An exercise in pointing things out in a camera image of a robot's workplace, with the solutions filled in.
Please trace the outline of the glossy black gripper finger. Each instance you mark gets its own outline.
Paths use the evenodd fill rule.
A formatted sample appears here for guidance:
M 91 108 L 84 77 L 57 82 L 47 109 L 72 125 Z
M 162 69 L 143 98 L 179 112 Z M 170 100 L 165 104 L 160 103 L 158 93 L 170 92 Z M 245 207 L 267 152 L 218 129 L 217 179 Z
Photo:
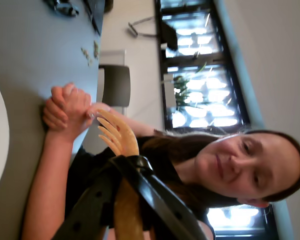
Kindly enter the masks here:
M 110 162 L 122 175 L 113 212 L 117 240 L 144 239 L 140 201 L 157 216 L 152 223 L 157 240 L 207 239 L 193 213 L 154 175 L 146 158 L 117 156 Z

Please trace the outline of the matte black gripper finger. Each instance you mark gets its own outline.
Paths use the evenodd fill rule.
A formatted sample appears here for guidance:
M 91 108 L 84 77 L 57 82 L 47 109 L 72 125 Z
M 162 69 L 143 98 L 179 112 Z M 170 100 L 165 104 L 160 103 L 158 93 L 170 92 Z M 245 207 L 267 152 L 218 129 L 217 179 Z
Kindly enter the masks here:
M 92 177 L 92 185 L 83 193 L 69 216 L 59 227 L 54 240 L 103 240 L 107 236 L 115 193 L 122 179 L 113 163 Z

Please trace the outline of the seated woman left hand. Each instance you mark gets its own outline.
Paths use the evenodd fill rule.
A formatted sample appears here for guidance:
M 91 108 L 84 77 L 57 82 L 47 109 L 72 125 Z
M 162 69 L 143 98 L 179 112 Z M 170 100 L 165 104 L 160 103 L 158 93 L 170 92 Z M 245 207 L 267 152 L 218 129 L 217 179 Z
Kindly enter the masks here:
M 66 139 L 74 139 L 70 120 L 64 111 L 64 104 L 58 99 L 48 98 L 42 111 L 42 120 L 51 131 Z

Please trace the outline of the seated woman right hand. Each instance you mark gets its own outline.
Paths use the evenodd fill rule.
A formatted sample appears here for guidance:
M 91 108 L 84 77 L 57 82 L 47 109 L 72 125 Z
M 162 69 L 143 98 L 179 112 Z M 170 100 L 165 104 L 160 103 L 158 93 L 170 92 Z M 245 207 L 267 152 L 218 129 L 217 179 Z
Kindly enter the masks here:
M 88 116 L 91 96 L 73 83 L 53 87 L 51 96 L 55 104 L 60 103 L 61 110 L 67 116 L 66 128 L 60 131 L 63 137 L 74 140 L 93 123 L 94 117 Z

